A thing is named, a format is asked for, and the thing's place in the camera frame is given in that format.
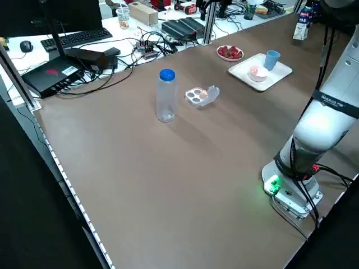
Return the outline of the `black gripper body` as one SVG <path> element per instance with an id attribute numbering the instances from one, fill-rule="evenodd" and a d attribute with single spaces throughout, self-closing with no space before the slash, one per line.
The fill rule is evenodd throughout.
<path id="1" fill-rule="evenodd" d="M 320 19 L 320 1 L 318 0 L 308 0 L 307 6 L 310 8 L 310 14 L 311 14 L 311 23 L 317 23 Z"/>

